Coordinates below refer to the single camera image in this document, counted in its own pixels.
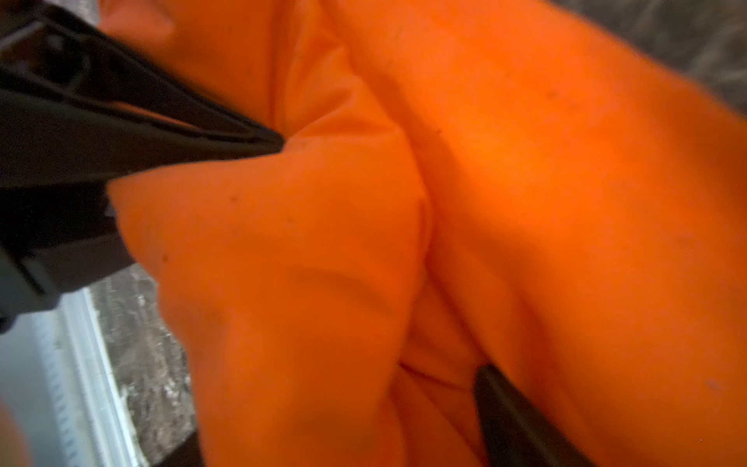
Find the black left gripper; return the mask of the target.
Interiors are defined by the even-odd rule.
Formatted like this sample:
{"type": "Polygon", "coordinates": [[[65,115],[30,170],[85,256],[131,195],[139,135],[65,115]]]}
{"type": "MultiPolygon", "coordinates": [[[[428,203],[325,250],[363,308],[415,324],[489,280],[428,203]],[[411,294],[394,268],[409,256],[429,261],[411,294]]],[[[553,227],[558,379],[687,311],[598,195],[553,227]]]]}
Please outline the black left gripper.
{"type": "Polygon", "coordinates": [[[1,183],[26,188],[1,190],[1,331],[134,263],[106,184],[78,182],[283,145],[62,7],[3,6],[1,183]]]}

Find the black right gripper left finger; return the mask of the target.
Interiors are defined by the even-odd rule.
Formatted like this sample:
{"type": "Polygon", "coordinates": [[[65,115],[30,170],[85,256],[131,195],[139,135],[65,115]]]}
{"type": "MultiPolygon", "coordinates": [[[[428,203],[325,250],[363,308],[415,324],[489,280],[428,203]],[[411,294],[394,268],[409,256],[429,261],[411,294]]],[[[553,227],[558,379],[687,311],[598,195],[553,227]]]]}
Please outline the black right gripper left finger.
{"type": "Polygon", "coordinates": [[[168,453],[156,467],[204,467],[198,432],[193,432],[178,447],[168,453]]]}

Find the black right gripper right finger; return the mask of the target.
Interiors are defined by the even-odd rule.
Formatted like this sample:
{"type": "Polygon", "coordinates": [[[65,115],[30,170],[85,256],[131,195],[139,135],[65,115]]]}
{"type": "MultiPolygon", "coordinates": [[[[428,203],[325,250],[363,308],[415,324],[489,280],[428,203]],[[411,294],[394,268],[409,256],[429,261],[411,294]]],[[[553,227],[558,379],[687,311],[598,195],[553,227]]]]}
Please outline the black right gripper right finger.
{"type": "Polygon", "coordinates": [[[593,467],[496,367],[478,369],[474,398],[491,466],[593,467]]]}

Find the orange shorts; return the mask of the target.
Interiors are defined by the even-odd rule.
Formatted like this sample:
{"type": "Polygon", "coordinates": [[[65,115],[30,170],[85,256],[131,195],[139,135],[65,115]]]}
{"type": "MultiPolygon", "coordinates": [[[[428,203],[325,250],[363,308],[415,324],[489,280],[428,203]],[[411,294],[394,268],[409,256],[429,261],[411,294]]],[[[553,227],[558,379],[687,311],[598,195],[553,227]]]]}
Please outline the orange shorts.
{"type": "Polygon", "coordinates": [[[282,153],[113,182],[209,466],[484,466],[500,369],[599,466],[746,462],[746,121],[545,1],[104,1],[282,153]]]}

